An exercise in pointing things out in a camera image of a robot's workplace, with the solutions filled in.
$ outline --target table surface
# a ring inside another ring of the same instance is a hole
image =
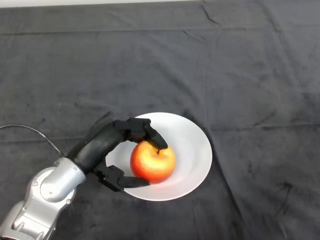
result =
[[[188,112],[216,156],[192,193],[150,202],[93,176],[53,239],[317,240],[320,2],[225,0],[0,9],[0,125],[65,153],[103,114]],[[58,157],[0,131],[0,219]]]

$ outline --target black cable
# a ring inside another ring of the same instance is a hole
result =
[[[51,147],[53,147],[53,148],[58,152],[58,154],[59,154],[62,158],[65,157],[65,155],[59,150],[59,148],[57,148],[56,145],[55,145],[44,133],[40,132],[40,131],[37,130],[37,129],[34,129],[34,128],[31,127],[31,126],[22,125],[22,124],[8,124],[8,125],[0,126],[0,130],[1,130],[1,129],[6,129],[6,128],[24,128],[24,129],[32,130],[32,131],[34,131],[35,133],[40,134],[40,135],[51,145]]]

